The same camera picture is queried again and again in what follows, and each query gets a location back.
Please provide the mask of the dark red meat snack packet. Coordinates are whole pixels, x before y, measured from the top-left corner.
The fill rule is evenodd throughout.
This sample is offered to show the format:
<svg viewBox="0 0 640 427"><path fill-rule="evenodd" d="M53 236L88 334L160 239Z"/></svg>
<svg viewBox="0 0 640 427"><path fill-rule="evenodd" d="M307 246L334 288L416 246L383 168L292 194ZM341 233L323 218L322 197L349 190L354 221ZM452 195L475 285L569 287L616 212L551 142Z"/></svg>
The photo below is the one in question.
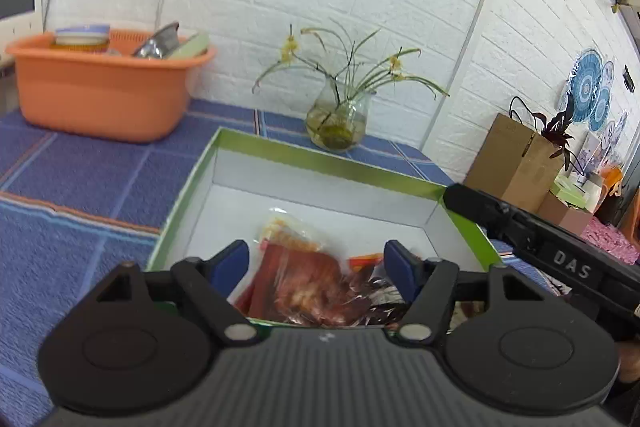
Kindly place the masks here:
<svg viewBox="0 0 640 427"><path fill-rule="evenodd" d="M251 319L307 327L356 325L371 306L369 272L345 273L322 251L269 243L235 308Z"/></svg>

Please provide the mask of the green cardboard box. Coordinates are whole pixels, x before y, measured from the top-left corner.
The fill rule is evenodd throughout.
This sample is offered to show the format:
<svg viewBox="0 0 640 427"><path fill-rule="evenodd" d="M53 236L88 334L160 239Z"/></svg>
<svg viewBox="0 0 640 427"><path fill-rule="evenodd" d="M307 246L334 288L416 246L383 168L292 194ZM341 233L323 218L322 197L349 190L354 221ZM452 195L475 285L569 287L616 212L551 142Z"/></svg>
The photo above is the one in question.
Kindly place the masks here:
<svg viewBox="0 0 640 427"><path fill-rule="evenodd" d="M295 218L344 265L396 239L420 259L442 258L484 272L500 257L485 233L442 202L441 185L308 148L219 129L186 179L148 268L209 259L235 239L250 262L235 300L256 274L258 237L277 211Z"/></svg>

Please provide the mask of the brown cardboard box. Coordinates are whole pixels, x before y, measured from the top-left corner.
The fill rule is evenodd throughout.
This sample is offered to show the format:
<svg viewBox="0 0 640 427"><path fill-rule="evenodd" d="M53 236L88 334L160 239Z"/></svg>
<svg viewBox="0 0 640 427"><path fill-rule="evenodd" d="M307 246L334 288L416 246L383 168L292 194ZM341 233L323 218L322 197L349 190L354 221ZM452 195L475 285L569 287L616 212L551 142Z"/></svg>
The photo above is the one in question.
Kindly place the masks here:
<svg viewBox="0 0 640 427"><path fill-rule="evenodd" d="M533 129L498 114L463 184L536 212L564 166L558 149Z"/></svg>

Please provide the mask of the dark purple leaf plant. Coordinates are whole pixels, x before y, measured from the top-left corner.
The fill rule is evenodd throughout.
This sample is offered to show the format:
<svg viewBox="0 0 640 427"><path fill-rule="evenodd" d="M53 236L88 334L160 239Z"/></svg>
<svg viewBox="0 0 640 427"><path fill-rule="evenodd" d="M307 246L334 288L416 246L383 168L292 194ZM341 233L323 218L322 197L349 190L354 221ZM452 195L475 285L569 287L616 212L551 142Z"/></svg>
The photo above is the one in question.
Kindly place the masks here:
<svg viewBox="0 0 640 427"><path fill-rule="evenodd" d="M578 172L583 173L584 166L580 163L576 154L568 147L568 142L574 139L574 136L567 132L568 127L573 124L574 96L571 94L567 95L565 108L560 110L559 113L551 119L548 119L544 113L530 110L520 96L511 98L508 110L510 118L515 118L517 121L523 122L520 114L514 108L516 103L520 103L525 112L533 118L534 128L537 128L537 122L542 124L540 134L555 147L555 151L550 155L550 159L562 156L565 171L574 168Z"/></svg>

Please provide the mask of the glass vase with plant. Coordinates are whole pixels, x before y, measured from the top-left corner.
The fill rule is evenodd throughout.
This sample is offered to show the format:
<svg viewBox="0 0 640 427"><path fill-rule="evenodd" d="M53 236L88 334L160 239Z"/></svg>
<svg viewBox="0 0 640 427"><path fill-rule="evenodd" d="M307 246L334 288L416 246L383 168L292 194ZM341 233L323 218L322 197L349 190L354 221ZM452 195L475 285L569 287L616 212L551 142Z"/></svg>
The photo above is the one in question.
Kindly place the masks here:
<svg viewBox="0 0 640 427"><path fill-rule="evenodd" d="M378 60L367 60L362 50L377 36L374 30L357 40L337 20L331 27L290 28L277 61L256 78L252 90L258 91L267 78L286 70L321 77L324 86L304 120L307 134L322 150L348 152L366 134L371 101L378 89L416 83L434 98L449 95L437 82L405 69L405 57L422 54L416 46L398 46Z"/></svg>

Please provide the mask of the orange plastic basin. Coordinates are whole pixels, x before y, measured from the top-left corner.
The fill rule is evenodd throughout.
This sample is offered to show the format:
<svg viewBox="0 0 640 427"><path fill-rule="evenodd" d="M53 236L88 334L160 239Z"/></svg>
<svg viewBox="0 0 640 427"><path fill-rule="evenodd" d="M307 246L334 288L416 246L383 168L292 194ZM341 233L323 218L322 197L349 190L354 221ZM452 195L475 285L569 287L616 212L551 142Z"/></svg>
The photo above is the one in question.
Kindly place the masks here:
<svg viewBox="0 0 640 427"><path fill-rule="evenodd" d="M58 49L50 32L10 43L23 117L35 126L93 138L165 138L186 113L190 90L216 50L210 46L184 60L134 57L149 36L113 29L114 54Z"/></svg>

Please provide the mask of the pale green plastic item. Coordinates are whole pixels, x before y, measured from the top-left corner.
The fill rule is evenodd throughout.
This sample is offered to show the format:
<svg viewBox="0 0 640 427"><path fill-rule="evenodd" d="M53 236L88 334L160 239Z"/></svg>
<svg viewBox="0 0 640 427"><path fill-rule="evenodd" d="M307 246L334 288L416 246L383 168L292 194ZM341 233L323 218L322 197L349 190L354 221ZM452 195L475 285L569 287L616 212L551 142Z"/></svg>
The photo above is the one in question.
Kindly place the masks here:
<svg viewBox="0 0 640 427"><path fill-rule="evenodd" d="M209 38L205 32L198 32L186 41L180 43L173 51L166 55L167 60L190 60L207 52Z"/></svg>

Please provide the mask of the metal bowl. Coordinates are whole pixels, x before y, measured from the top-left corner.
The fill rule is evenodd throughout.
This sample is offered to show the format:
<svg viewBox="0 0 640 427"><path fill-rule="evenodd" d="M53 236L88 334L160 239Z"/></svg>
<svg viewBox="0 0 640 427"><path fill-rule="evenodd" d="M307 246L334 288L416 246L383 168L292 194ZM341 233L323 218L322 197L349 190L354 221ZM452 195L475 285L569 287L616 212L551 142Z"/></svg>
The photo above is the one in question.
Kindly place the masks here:
<svg viewBox="0 0 640 427"><path fill-rule="evenodd" d="M169 54L178 49L180 40L178 36L179 23L169 23L145 40L134 53L133 57L152 58L152 60L163 60Z"/></svg>

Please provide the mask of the jar with blue lid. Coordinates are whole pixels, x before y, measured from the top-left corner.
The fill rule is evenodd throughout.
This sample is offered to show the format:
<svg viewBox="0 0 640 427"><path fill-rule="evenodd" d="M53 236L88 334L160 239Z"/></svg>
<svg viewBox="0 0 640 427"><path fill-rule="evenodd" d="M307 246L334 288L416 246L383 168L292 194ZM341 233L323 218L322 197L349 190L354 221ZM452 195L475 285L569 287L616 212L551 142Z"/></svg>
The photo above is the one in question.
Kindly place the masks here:
<svg viewBox="0 0 640 427"><path fill-rule="evenodd" d="M52 46L63 50L104 53L110 46L110 25L79 25L58 28Z"/></svg>

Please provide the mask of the blue paper wall fan decoration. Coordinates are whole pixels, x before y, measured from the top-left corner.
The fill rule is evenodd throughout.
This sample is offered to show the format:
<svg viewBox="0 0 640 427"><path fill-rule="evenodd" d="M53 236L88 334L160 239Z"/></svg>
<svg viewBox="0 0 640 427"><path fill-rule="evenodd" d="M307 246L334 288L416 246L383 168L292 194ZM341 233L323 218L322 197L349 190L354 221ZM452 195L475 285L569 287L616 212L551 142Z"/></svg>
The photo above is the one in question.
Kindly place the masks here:
<svg viewBox="0 0 640 427"><path fill-rule="evenodd" d="M603 60L596 49L582 52L574 63L568 80L568 94L573 101L573 121L585 122L591 132L598 132L608 120L612 101L615 67Z"/></svg>

